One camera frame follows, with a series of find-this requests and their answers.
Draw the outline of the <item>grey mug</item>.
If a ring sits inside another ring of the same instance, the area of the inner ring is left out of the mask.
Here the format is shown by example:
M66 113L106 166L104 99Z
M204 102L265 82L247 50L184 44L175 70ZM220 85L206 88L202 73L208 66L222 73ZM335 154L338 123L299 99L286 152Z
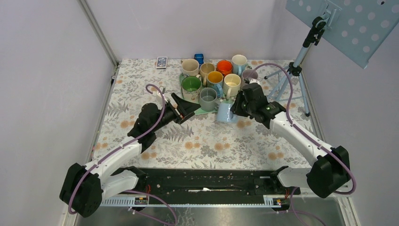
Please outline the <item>grey mug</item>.
M219 103L218 94L214 89L202 89L199 95L199 104L202 110L206 112L215 111Z

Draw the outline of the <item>beige cartoon print mug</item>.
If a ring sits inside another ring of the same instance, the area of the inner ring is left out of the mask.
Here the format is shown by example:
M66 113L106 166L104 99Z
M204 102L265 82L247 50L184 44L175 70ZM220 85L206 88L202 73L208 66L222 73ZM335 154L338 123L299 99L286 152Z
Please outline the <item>beige cartoon print mug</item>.
M202 77L185 76L181 81L181 92L184 100L195 104L199 103L200 92L202 90Z

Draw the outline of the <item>cream yellow mug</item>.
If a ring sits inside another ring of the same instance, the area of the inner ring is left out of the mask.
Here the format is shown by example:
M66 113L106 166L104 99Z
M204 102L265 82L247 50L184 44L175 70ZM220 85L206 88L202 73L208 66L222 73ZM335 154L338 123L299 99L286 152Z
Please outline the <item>cream yellow mug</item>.
M223 94L226 99L237 96L240 91L241 78L237 74L230 73L223 79Z

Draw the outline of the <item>lilac mug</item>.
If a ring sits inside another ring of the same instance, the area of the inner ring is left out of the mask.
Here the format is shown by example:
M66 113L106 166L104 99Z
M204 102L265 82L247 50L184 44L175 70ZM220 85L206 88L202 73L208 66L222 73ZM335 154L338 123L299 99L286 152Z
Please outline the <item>lilac mug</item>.
M258 73L252 69L246 69L241 74L241 87L244 87L251 83L259 83Z

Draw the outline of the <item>pale blue ribbed mug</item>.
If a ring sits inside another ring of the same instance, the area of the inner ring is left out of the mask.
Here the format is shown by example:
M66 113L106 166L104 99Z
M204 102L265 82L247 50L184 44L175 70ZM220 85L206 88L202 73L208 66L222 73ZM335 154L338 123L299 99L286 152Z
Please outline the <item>pale blue ribbed mug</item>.
M236 123L238 116L231 111L233 104L220 103L217 110L216 121L225 123Z

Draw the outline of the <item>blue butterfly mug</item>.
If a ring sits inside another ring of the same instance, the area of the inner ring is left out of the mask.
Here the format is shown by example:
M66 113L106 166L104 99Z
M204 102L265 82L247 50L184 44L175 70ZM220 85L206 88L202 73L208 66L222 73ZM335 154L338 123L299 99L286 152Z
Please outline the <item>blue butterfly mug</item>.
M210 72L206 78L206 87L216 91L218 98L223 96L223 74L218 71Z

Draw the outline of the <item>light blue faceted mug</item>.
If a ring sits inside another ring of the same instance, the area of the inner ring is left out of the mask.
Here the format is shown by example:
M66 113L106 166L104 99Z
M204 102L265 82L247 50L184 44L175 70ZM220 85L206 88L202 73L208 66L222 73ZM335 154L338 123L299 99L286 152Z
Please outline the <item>light blue faceted mug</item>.
M248 68L247 58L244 55L234 55L231 59L232 73L241 76Z

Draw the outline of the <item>beige seahorse print mug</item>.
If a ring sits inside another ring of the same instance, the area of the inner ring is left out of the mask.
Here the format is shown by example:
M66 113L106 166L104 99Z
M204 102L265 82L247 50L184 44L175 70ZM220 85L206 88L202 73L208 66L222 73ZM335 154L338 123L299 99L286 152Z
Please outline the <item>beige seahorse print mug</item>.
M196 59L181 60L181 67L184 76L197 76L199 74L199 62Z

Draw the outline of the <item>orange mug with black handle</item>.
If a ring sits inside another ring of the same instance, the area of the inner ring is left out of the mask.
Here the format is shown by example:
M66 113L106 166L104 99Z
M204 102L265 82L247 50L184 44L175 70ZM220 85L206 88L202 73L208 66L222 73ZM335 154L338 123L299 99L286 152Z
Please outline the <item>orange mug with black handle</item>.
M232 73L233 65L228 60L221 60L216 64L216 70L220 72L223 77Z

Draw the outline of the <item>round beige glazed mug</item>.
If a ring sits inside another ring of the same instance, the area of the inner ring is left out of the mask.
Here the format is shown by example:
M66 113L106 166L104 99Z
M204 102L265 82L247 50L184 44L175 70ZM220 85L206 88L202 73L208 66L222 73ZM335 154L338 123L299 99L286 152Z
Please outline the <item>round beige glazed mug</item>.
M207 76L210 72L215 71L215 66L212 63L203 63L199 68L199 74L202 77L203 86L206 86Z

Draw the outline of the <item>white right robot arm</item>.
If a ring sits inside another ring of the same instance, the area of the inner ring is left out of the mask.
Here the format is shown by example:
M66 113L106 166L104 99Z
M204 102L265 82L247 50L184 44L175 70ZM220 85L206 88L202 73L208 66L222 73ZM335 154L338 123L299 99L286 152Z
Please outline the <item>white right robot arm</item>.
M281 194L288 187L309 188L326 198L349 181L349 153L342 146L333 147L318 139L291 119L288 109L278 102L269 102L257 83L244 86L231 107L233 114L255 119L287 140L309 164L308 168L281 167L272 173L270 188Z

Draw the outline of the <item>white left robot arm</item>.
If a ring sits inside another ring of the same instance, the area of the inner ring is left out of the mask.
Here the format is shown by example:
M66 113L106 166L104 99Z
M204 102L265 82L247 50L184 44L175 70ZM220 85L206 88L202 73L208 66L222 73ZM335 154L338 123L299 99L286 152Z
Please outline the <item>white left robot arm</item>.
M139 194L145 190L145 179L130 169L118 169L131 158L140 155L156 140L155 132L171 122L182 124L191 118L200 105L178 97L176 102L163 100L159 109L154 103L142 106L133 128L122 142L85 165L73 164L67 171L59 198L68 205L71 214L91 216L101 202L126 190Z

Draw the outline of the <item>green floral bird tray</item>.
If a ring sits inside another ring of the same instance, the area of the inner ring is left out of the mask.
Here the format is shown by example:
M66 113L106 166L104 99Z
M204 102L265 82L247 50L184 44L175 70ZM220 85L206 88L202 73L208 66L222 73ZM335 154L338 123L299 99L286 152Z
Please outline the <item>green floral bird tray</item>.
M221 105L233 104L237 96L226 98L225 94L214 90L207 90L208 87L203 85L203 82L207 79L203 79L201 75L197 74L193 76L195 79L190 79L191 76L181 73L179 75L180 91L181 97L189 102L199 105L199 108L195 110L195 114L206 114L206 113L216 113Z

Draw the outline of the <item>floral tablecloth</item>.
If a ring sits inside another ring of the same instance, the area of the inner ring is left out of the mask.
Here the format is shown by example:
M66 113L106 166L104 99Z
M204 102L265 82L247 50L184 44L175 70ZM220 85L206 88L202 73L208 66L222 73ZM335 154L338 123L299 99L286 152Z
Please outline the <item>floral tablecloth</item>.
M154 59L124 59L115 79L93 158L116 147L132 129L141 108L156 103L146 91L165 88L167 97L180 94L181 61L170 59L157 69ZM308 162L283 137L255 120L240 117L235 123L216 120L215 113L191 117L181 125L170 123L156 132L156 141L127 166L193 169L274 170L281 166L307 168Z

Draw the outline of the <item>blue toy car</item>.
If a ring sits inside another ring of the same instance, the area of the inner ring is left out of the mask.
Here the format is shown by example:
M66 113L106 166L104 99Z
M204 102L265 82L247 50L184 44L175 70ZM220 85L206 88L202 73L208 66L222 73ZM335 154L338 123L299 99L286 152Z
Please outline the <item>blue toy car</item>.
M194 59L199 63L200 66L204 64L204 55L202 53L195 54Z

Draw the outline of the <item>playing card box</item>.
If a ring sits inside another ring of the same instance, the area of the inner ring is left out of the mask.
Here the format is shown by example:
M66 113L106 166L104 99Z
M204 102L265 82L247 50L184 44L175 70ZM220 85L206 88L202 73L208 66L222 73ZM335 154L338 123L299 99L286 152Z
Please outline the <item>playing card box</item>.
M160 56L156 60L156 69L166 69L168 65L168 57Z

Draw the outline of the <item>light blue tripod stand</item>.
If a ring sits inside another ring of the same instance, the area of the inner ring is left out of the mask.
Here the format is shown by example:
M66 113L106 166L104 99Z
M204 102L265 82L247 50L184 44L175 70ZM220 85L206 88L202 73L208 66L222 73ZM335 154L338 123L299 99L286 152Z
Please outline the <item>light blue tripod stand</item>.
M306 94L306 89L305 89L305 84L304 84L304 79L302 76L302 67L301 63L305 59L305 56L310 48L310 46L313 45L318 45L318 43L321 40L321 37L323 33L325 32L325 28L327 26L327 21L330 18L330 16L324 14L322 16L316 17L312 23L311 23L311 28L304 39L304 42L302 44L301 50L296 57L296 59L289 63L288 66L283 67L281 70L277 70L269 75L264 76L264 79L268 79L274 75L279 74L280 72L287 72L289 75L289 78L291 77L297 77L300 83L300 88L301 88L301 94L302 94L302 99L304 103L304 112L305 116L310 116L310 111L309 111L309 106L307 102L307 94Z

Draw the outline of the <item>blue dotted panel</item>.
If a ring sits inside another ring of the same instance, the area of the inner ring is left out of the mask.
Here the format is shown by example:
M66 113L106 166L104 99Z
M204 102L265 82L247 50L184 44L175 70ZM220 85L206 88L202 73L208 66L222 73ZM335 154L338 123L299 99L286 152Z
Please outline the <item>blue dotted panel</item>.
M363 69L399 22L398 0L288 0L286 9L309 27L325 19L322 37Z

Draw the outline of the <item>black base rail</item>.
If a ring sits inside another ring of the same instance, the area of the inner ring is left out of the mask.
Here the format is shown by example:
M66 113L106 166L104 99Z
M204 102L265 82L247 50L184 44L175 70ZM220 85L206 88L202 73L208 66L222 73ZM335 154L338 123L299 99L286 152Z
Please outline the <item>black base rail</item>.
M136 173L134 190L163 197L276 195L284 198L300 189L284 187L272 170L158 169L128 167Z

